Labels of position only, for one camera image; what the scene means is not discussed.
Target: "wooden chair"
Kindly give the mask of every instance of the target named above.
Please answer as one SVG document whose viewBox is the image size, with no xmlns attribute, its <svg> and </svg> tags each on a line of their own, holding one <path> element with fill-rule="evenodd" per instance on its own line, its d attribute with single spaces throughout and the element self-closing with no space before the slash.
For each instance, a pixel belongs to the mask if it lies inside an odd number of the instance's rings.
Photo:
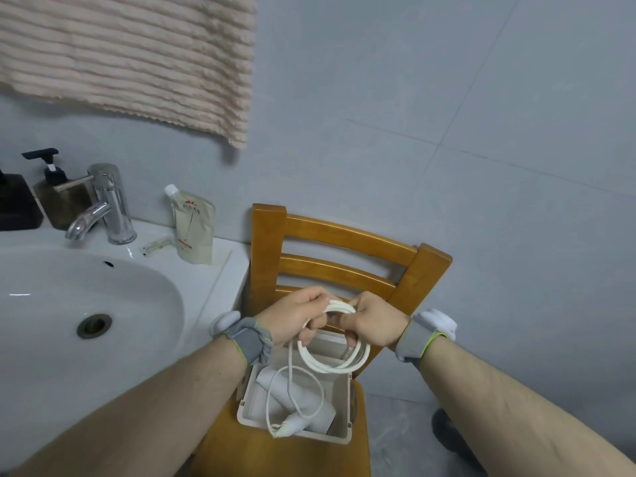
<svg viewBox="0 0 636 477">
<path fill-rule="evenodd" d="M 374 274 L 306 256 L 282 253 L 284 237 L 308 239 L 360 251 L 406 266 L 397 284 Z M 404 313 L 412 314 L 433 289 L 452 258 L 427 244 L 414 248 L 372 233 L 310 217 L 287 214 L 283 206 L 252 206 L 250 313 L 257 314 L 298 288 L 277 284 L 279 273 L 312 277 L 371 291 Z M 380 348 L 373 347 L 371 360 Z M 354 374 L 360 374 L 361 368 Z M 239 403 L 230 399 L 196 452 L 193 477 L 286 477 L 371 475 L 369 443 L 360 384 L 352 440 L 330 444 L 300 437 L 273 439 L 267 431 L 240 425 Z"/>
</svg>

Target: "left hand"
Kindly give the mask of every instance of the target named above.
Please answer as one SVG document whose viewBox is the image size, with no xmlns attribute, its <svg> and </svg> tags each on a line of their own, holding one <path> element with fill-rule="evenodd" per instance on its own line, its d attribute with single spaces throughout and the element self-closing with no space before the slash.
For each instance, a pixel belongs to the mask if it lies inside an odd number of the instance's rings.
<svg viewBox="0 0 636 477">
<path fill-rule="evenodd" d="M 279 299 L 256 319 L 270 331 L 274 345 L 287 343 L 298 335 L 306 346 L 316 335 L 316 330 L 327 324 L 324 311 L 330 299 L 334 297 L 322 286 L 299 289 Z"/>
</svg>

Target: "sink drain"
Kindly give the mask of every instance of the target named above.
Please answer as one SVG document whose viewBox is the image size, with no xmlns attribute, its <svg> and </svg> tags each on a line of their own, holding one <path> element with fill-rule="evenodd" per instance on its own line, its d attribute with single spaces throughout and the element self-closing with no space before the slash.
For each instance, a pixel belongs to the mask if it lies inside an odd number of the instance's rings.
<svg viewBox="0 0 636 477">
<path fill-rule="evenodd" d="M 101 337 L 113 324 L 113 319 L 103 313 L 84 318 L 78 325 L 78 337 L 83 340 Z"/>
</svg>

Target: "gray floor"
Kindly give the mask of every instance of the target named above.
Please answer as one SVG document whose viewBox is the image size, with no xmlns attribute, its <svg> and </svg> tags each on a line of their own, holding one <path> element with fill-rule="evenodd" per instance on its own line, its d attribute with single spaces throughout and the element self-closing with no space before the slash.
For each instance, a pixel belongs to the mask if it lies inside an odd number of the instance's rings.
<svg viewBox="0 0 636 477">
<path fill-rule="evenodd" d="M 373 477 L 482 476 L 433 436 L 437 404 L 364 395 Z"/>
</svg>

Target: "striped towel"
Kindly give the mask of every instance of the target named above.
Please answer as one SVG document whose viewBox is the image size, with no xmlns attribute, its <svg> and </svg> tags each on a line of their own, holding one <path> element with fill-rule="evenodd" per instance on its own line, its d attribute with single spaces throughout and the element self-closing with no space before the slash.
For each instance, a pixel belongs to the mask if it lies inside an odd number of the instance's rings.
<svg viewBox="0 0 636 477">
<path fill-rule="evenodd" d="M 256 0 L 0 0 L 0 82 L 244 147 Z"/>
</svg>

